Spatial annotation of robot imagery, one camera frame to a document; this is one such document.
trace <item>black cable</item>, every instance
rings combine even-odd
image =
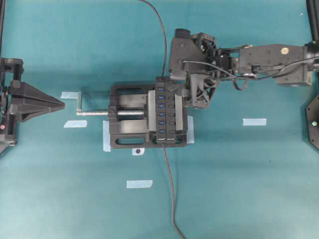
[[[181,239],[185,239],[185,236],[183,235],[183,233],[179,230],[178,226],[175,223],[175,189],[174,189],[174,180],[173,180],[173,176],[171,174],[171,170],[170,170],[170,166],[169,166],[169,162],[168,162],[168,158],[167,158],[167,153],[166,153],[166,148],[163,145],[162,146],[162,150],[163,150],[163,154],[164,154],[164,159],[166,162],[166,167],[167,167],[167,171],[168,171],[168,175],[169,175],[169,182],[170,182],[170,189],[171,189],[171,223],[173,224],[173,227],[175,229],[175,231],[177,232],[177,234],[180,236]]]
[[[162,65],[162,72],[161,72],[161,76],[163,77],[165,74],[165,65],[166,65],[166,58],[167,58],[167,40],[166,40],[166,33],[165,33],[165,29],[164,29],[164,24],[160,18],[160,14],[158,13],[158,11],[155,9],[155,7],[150,4],[148,1],[145,0],[138,0],[140,2],[143,2],[145,4],[147,4],[149,7],[151,7],[153,9],[153,11],[156,13],[156,15],[159,18],[159,23],[160,23],[160,28],[161,31],[163,33],[163,38],[164,38],[164,60],[163,60],[163,65]],[[183,233],[179,230],[179,228],[177,227],[176,223],[175,223],[175,189],[174,189],[174,180],[173,180],[173,176],[171,174],[171,170],[170,170],[170,166],[168,163],[168,158],[167,158],[167,153],[166,153],[166,149],[165,146],[162,146],[163,149],[163,153],[164,153],[164,159],[166,162],[166,167],[168,170],[168,175],[169,175],[169,182],[170,182],[170,189],[171,189],[171,223],[175,229],[175,231],[177,232],[177,234],[180,236],[180,238],[185,239]]]
[[[224,69],[221,69],[218,66],[214,66],[214,65],[209,64],[207,62],[202,62],[202,61],[183,61],[183,63],[196,63],[196,64],[202,64],[202,65],[210,66],[210,67],[213,67],[213,68],[215,68],[215,69],[217,69],[219,71],[222,71],[222,72],[226,73],[227,75],[229,75],[232,78],[247,80],[247,77],[236,76],[234,74],[229,73],[228,71],[225,71]]]
[[[245,90],[245,89],[248,87],[248,78],[247,78],[247,77],[236,76],[236,75],[234,75],[234,74],[229,73],[228,71],[225,71],[224,69],[221,69],[221,68],[218,67],[218,66],[214,66],[214,65],[209,64],[209,63],[206,63],[206,62],[201,62],[201,61],[183,61],[183,63],[187,63],[187,62],[188,62],[188,63],[196,63],[196,64],[207,65],[207,66],[213,67],[213,68],[215,68],[215,69],[217,69],[217,70],[219,70],[219,71],[222,71],[222,72],[226,73],[226,74],[229,75],[230,77],[234,78],[234,79],[232,80],[232,82],[233,82],[233,85],[234,85],[235,89],[238,90],[238,91],[243,91],[243,90]],[[236,79],[235,79],[235,78],[236,78],[236,79],[245,80],[245,83],[244,83],[243,87],[240,88],[240,87],[237,85],[237,82],[236,82]]]
[[[152,4],[150,4],[148,1],[145,1],[145,0],[138,0],[138,1],[147,4],[151,9],[153,9],[153,11],[158,16],[158,19],[159,19],[160,28],[161,28],[161,31],[163,33],[163,39],[164,39],[164,60],[163,60],[163,65],[162,65],[162,70],[161,70],[161,76],[163,77],[165,74],[165,65],[166,65],[166,59],[167,59],[167,39],[166,39],[164,24],[161,20],[159,12],[155,9],[155,7]]]

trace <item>teal surface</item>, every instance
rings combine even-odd
[[[175,28],[205,32],[218,46],[311,41],[305,0],[152,1],[170,41]],[[59,98],[85,93],[84,109],[106,108],[116,82],[160,74],[154,13],[134,0],[7,0],[3,57],[24,60],[25,82]],[[319,238],[319,152],[307,140],[312,87],[251,82],[218,88],[210,108],[190,110],[195,144],[168,149],[176,222],[190,239]],[[66,109],[21,123],[0,160],[0,239],[174,239],[160,149],[140,157],[103,152],[103,117]],[[243,118],[267,118],[243,127]],[[67,120],[87,128],[63,128]],[[126,180],[153,180],[126,189]]]

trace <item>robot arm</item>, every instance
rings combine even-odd
[[[213,36],[191,35],[188,30],[177,29],[171,43],[170,79],[185,81],[189,104],[206,108],[220,81],[232,81],[238,90],[244,90],[248,80],[268,77],[273,77],[281,86],[311,85],[312,71],[319,66],[315,60],[319,56],[318,49],[315,42],[305,46],[272,44],[217,48]],[[232,53],[238,53],[239,57],[233,57]],[[237,80],[245,81],[243,88],[238,87]]]

